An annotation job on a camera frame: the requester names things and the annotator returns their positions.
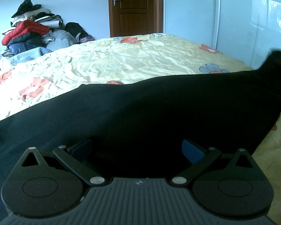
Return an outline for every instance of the door handle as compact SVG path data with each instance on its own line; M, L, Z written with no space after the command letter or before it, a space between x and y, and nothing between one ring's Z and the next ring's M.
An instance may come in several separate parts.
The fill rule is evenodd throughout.
M117 5L117 1L120 1L120 0L114 0L114 6Z

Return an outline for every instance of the bed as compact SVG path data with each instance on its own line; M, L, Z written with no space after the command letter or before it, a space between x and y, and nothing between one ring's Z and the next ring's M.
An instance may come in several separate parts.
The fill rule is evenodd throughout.
M166 75L243 70L252 68L206 45L169 34L96 40L5 65L0 71L0 120L81 84L130 84ZM281 114L253 157L274 188L268 216L281 224Z

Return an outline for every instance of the red jacket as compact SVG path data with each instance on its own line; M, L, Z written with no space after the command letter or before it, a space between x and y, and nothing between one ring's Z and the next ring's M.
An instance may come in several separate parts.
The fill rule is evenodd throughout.
M4 36L2 45L6 46L12 39L25 35L28 32L37 32L43 36L49 33L49 31L50 28L45 25L41 25L31 20L25 20L20 23L12 32L9 32L6 36Z

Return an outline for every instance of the ribbed surface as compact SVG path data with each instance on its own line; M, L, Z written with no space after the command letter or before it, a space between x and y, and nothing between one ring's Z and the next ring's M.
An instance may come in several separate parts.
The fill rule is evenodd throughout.
M70 212L30 220L12 215L0 225L274 225L266 217L251 221L218 218L200 208L188 190L173 188L164 179L115 178L92 188Z

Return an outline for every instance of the black bag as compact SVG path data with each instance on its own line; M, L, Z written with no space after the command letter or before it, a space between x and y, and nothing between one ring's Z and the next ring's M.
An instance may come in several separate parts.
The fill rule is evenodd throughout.
M88 36L88 33L86 33L85 30L78 23L74 22L67 23L65 26L65 31L73 35L76 41L79 41L82 38Z

